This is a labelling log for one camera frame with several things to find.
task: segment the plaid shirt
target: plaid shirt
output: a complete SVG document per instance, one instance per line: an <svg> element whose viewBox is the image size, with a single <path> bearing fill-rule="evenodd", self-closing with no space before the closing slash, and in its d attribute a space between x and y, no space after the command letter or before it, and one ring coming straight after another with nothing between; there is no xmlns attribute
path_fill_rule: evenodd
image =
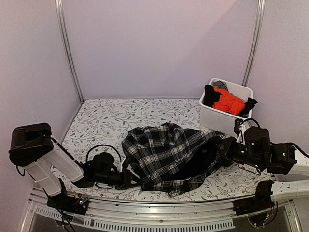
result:
<svg viewBox="0 0 309 232"><path fill-rule="evenodd" d="M181 170L195 152L214 136L224 138L220 132L183 129L176 124L165 123L159 127L130 130L122 141L122 148L134 172L140 176L143 190L164 191L170 196L177 196L198 188L220 167L215 161L195 177L166 180Z"/></svg>

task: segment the white plastic bin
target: white plastic bin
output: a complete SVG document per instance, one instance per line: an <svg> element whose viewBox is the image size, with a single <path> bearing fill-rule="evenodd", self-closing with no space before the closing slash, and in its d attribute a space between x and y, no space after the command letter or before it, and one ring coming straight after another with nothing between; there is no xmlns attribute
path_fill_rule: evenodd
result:
<svg viewBox="0 0 309 232"><path fill-rule="evenodd" d="M248 87L237 85L232 82L228 82L228 81L217 79L217 78L211 79L209 84L212 85L214 81L225 82L227 85L228 91L234 96L237 96L243 99L245 102L247 101L249 97L253 98L253 92ZM201 113L200 113L201 126L215 130L215 131L220 131L222 133L236 137L234 133L234 121L236 118L241 118L241 117L203 105L204 97L205 97L205 93L203 93L202 97L199 100L199 104L201 106ZM251 114L252 114L252 110L250 110L248 117L251 117Z"/></svg>

